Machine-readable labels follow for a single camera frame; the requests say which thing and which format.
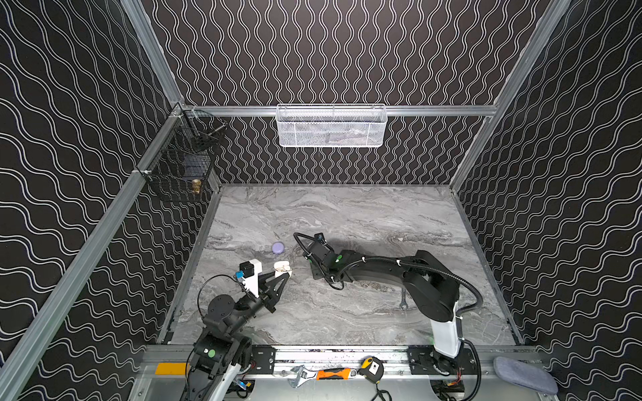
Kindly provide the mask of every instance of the gold object in basket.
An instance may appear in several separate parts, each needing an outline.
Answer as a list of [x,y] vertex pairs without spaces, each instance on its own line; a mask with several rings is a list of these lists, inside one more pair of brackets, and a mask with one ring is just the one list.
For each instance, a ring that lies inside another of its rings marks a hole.
[[200,194],[200,186],[201,186],[201,180],[198,178],[196,180],[192,180],[192,193],[194,195]]

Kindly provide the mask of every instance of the orange wrench handle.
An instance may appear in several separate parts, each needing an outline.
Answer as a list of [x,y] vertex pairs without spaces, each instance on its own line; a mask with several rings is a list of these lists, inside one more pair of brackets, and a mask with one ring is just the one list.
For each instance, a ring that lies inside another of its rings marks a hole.
[[326,369],[317,372],[317,380],[339,379],[348,380],[350,378],[350,368]]

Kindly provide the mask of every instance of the white label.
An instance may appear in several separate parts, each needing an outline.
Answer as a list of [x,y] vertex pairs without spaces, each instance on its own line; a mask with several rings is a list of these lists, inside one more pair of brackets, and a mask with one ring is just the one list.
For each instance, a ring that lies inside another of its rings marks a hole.
[[376,375],[377,371],[379,371],[379,364],[377,362],[373,361],[372,364],[370,365],[370,369],[368,369],[368,370],[373,375]]

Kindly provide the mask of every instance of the black wire basket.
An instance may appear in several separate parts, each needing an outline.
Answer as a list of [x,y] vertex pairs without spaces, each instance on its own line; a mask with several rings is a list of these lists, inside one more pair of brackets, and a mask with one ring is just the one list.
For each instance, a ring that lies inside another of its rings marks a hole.
[[206,200],[211,192],[213,148],[226,127],[223,123],[209,133],[187,126],[174,127],[152,162],[153,169],[143,174],[156,196],[174,203]]

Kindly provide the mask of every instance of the marble tabletop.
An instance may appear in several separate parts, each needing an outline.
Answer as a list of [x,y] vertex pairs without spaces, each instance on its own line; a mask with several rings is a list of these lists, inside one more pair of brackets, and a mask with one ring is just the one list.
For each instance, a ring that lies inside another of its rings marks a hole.
[[[477,311],[464,314],[464,336],[479,345],[514,345],[461,217],[446,187],[224,187],[205,250],[184,306],[178,314],[173,344],[193,343],[203,327],[196,292],[207,278],[233,275],[241,262],[259,259],[263,271],[288,260],[293,274],[276,312],[263,309],[243,333],[254,343],[282,345],[427,345],[429,320],[408,296],[399,307],[401,289],[376,282],[346,283],[331,289],[313,280],[293,232],[325,233],[335,248],[370,255],[405,256],[427,250],[453,273],[475,285],[484,297]],[[285,245],[281,255],[272,244]],[[216,278],[204,288],[201,306],[216,294],[241,296],[238,287]],[[460,290],[460,305],[474,300]]]

